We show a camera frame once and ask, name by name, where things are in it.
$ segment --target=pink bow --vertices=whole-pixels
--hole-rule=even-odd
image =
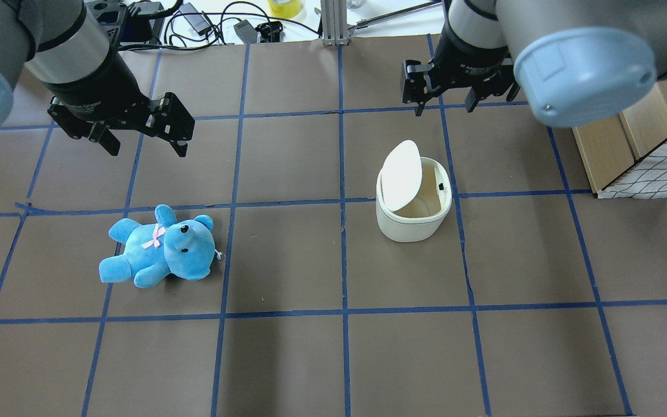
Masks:
[[[159,236],[163,235],[166,235],[166,228],[161,227],[161,229],[159,229],[159,224],[156,224],[156,227],[153,228],[153,239],[149,240],[146,243],[143,243],[141,246],[143,246],[143,249],[148,249],[151,246],[153,246],[154,248],[158,248],[159,246],[161,246],[161,242],[159,242]]]

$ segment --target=metal post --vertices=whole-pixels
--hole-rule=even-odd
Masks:
[[[321,0],[323,45],[348,45],[349,26],[346,24],[346,0]]]

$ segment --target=stuffed animal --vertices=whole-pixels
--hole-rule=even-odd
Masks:
[[[141,225],[122,219],[109,229],[109,237],[125,245],[123,254],[100,263],[100,280],[118,283],[133,278],[135,286],[149,288],[174,274],[201,280],[210,274],[212,259],[220,259],[212,239],[212,219],[206,214],[177,222],[169,206],[156,207],[156,224]]]

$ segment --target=teddy bear head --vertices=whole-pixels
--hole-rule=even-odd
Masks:
[[[170,225],[164,235],[164,258],[172,274],[185,280],[201,280],[210,274],[215,258],[212,219],[205,214]]]

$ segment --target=yellow object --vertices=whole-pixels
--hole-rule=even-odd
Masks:
[[[300,0],[267,0],[267,2],[272,17],[290,19],[302,10]]]

